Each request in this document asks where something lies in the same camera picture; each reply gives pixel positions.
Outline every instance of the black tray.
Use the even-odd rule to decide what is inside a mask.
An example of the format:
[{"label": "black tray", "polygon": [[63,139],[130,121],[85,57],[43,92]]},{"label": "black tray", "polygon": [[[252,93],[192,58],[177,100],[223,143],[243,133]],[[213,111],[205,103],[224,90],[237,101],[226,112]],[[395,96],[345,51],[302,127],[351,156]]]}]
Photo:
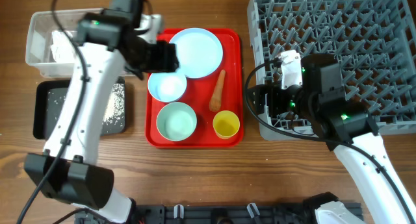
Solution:
[{"label": "black tray", "polygon": [[[123,86],[124,113],[119,116],[120,119],[118,119],[117,122],[114,121],[112,124],[106,124],[103,122],[103,129],[101,130],[102,136],[121,133],[125,130],[126,95],[124,79],[120,77],[117,80],[117,84],[121,84]],[[36,104],[34,108],[33,121],[33,136],[36,139],[47,140],[51,136],[52,131],[57,124],[60,111],[64,105],[66,93],[69,86],[69,79],[59,81],[45,81],[38,85],[36,90]]]},{"label": "black tray", "polygon": [[[360,203],[344,203],[357,218],[364,220]],[[302,203],[257,206],[262,224],[313,224],[304,214]],[[234,224],[256,224],[244,206],[184,206],[184,219],[174,219],[174,208],[163,205],[137,206],[136,214],[145,224],[218,224],[215,214],[226,212]],[[75,224],[105,224],[104,220],[81,212],[75,215]]]}]

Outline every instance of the wood grain surface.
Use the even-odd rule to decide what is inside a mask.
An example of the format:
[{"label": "wood grain surface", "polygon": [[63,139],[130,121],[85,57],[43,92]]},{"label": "wood grain surface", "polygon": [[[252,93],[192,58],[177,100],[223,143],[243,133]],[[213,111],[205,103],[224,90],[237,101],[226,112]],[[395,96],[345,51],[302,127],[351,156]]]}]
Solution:
[{"label": "wood grain surface", "polygon": [[[244,74],[254,67],[246,8],[249,0],[150,0],[167,27],[225,27],[242,41]],[[411,6],[415,0],[409,0]],[[51,0],[0,0],[0,223],[14,223],[34,189],[23,170],[27,153],[44,141],[32,135],[36,87],[45,79],[25,63],[31,16]],[[106,7],[109,0],[60,0],[59,9]],[[232,149],[160,150],[144,137],[146,82],[127,78],[129,120],[123,134],[102,137],[99,166],[113,169],[115,187],[140,205],[245,205],[301,201],[322,192],[362,202],[350,175],[323,143],[267,142],[245,113],[245,137]],[[416,197],[416,135],[386,136],[392,163]],[[51,223],[72,206],[36,198],[25,223]],[[371,223],[368,210],[365,218]]]}]

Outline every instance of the clear plastic container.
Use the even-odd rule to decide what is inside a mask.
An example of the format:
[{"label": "clear plastic container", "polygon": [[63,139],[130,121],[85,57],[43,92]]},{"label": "clear plastic container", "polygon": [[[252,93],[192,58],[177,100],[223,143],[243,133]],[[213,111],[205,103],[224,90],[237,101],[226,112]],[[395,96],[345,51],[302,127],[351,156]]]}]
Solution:
[{"label": "clear plastic container", "polygon": [[[78,21],[84,14],[87,12],[98,13],[100,10],[100,8],[59,10],[56,13],[62,26],[75,35]],[[56,62],[52,56],[52,32],[56,30],[58,27],[55,25],[50,11],[36,12],[32,15],[27,33],[26,63],[38,68],[43,77],[70,77],[74,62]]]}]

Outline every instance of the black cable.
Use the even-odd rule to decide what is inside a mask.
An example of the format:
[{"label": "black cable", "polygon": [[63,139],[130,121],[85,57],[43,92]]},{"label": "black cable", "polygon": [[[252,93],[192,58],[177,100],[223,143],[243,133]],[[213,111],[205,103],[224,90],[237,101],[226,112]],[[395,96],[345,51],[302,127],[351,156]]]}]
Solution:
[{"label": "black cable", "polygon": [[86,212],[87,214],[91,214],[93,215],[95,218],[99,218],[102,219],[105,223],[108,224],[119,224],[119,223],[115,223],[112,222],[110,220],[108,220],[107,218],[104,218],[103,216],[99,215],[97,212],[92,211],[89,208],[78,208],[72,212],[70,212],[69,214],[66,214],[65,216],[61,217],[60,219],[58,219],[56,222],[54,222],[53,224],[59,224],[62,223],[63,221],[65,221],[66,219],[68,219],[70,216],[74,215],[74,214],[78,214],[80,212]]},{"label": "black cable", "polygon": [[57,166],[57,164],[59,162],[59,158],[65,152],[65,148],[68,145],[68,140],[70,138],[70,135],[72,133],[73,127],[74,127],[75,122],[77,120],[77,116],[79,114],[79,110],[81,109],[81,105],[83,103],[83,99],[84,99],[84,95],[85,95],[85,90],[86,90],[86,78],[88,77],[88,72],[86,70],[85,59],[83,57],[83,54],[80,52],[78,46],[71,39],[71,37],[68,35],[68,33],[66,33],[64,27],[60,24],[60,22],[58,20],[58,17],[57,17],[57,15],[55,13],[57,1],[58,0],[53,0],[52,1],[52,5],[51,5],[51,13],[52,13],[53,21],[57,24],[59,30],[62,31],[64,33],[65,37],[67,37],[67,39],[71,42],[72,47],[74,48],[76,54],[79,57],[79,60],[81,61],[81,66],[82,66],[82,69],[83,69],[83,77],[84,77],[83,78],[83,84],[81,86],[81,91],[80,91],[80,94],[79,94],[78,103],[75,106],[75,110],[73,112],[73,116],[71,118],[70,124],[68,125],[68,130],[66,131],[65,137],[63,138],[62,145],[60,146],[60,149],[58,151],[58,154],[56,155],[54,161],[52,162],[51,166],[49,167],[48,171],[46,172],[46,174],[44,175],[44,177],[42,178],[42,180],[39,182],[38,186],[34,189],[31,197],[26,202],[25,207],[23,208],[23,210],[21,211],[21,213],[19,215],[17,224],[22,223],[23,218],[25,218],[25,215],[26,215],[27,211],[29,210],[30,206],[32,205],[34,199],[36,198],[36,196],[38,195],[38,193],[40,192],[40,190],[42,189],[42,187],[44,186],[44,184],[46,183],[46,181],[50,178],[51,174],[53,173],[53,170],[56,168],[56,166]]},{"label": "black cable", "polygon": [[402,194],[400,193],[400,191],[398,190],[395,182],[391,179],[390,175],[387,173],[387,171],[385,170],[385,168],[380,165],[380,163],[378,163],[378,161],[371,157],[368,153],[366,153],[364,150],[349,144],[349,143],[344,143],[344,142],[338,142],[336,140],[329,140],[329,139],[322,139],[322,138],[315,138],[315,137],[310,137],[310,136],[302,136],[302,135],[297,135],[297,134],[293,134],[293,133],[289,133],[289,132],[285,132],[282,130],[279,130],[277,128],[274,128],[273,126],[270,126],[268,123],[266,123],[265,121],[263,121],[261,118],[259,118],[259,116],[257,116],[257,114],[254,112],[253,108],[250,106],[250,102],[248,100],[248,85],[250,83],[250,80],[252,79],[252,77],[255,75],[255,72],[257,72],[258,70],[260,70],[261,68],[265,67],[266,65],[269,65],[271,63],[275,63],[280,61],[279,58],[274,58],[268,62],[265,62],[264,64],[261,64],[259,66],[257,66],[249,75],[248,78],[246,80],[246,84],[244,85],[244,102],[246,103],[246,106],[248,108],[248,110],[250,111],[250,113],[254,116],[254,118],[260,122],[260,124],[262,124],[263,126],[265,126],[266,128],[268,128],[271,131],[274,131],[276,133],[282,134],[284,136],[290,136],[293,138],[298,138],[301,140],[311,140],[314,142],[324,142],[324,143],[331,143],[331,144],[335,144],[335,145],[342,145],[345,147],[348,147],[350,149],[353,149],[359,153],[361,153],[363,156],[365,156],[366,158],[368,158],[378,169],[379,172],[381,172],[383,174],[383,176],[385,177],[385,179],[388,181],[388,183],[390,184],[390,186],[392,187],[393,191],[395,191],[397,199],[400,201],[400,204],[403,206],[403,209],[406,213],[406,215],[408,216],[410,223],[411,224],[415,224],[415,219],[413,218],[413,216],[411,215],[410,209],[408,207],[408,205],[406,204]]},{"label": "black cable", "polygon": [[148,14],[150,16],[150,26],[147,29],[143,29],[143,30],[135,30],[135,35],[136,36],[140,36],[143,35],[145,33],[147,33],[148,31],[151,30],[151,28],[153,27],[153,7],[151,6],[151,3],[149,0],[144,0],[144,2],[147,4],[148,6]]}]

